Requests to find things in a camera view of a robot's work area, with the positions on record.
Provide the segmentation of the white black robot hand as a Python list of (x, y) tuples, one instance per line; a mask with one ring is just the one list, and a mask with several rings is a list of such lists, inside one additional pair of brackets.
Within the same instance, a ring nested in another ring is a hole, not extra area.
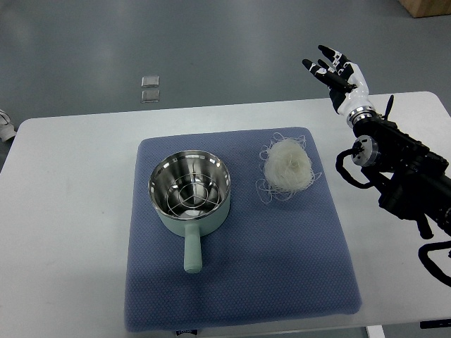
[(303, 59), (302, 65), (327, 86), (335, 112), (346, 116), (360, 107), (373, 109), (369, 88), (359, 66), (335, 49), (324, 45), (318, 45), (318, 49), (329, 63), (321, 59), (317, 62)]

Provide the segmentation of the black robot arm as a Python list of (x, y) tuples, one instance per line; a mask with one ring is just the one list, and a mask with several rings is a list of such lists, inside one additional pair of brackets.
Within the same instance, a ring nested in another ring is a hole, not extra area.
[(449, 234), (448, 161), (370, 106), (354, 108), (347, 122), (356, 140), (337, 155), (335, 169), (342, 178), (359, 189), (376, 188), (378, 205), (399, 219), (415, 221), (422, 238), (433, 237), (429, 220)]

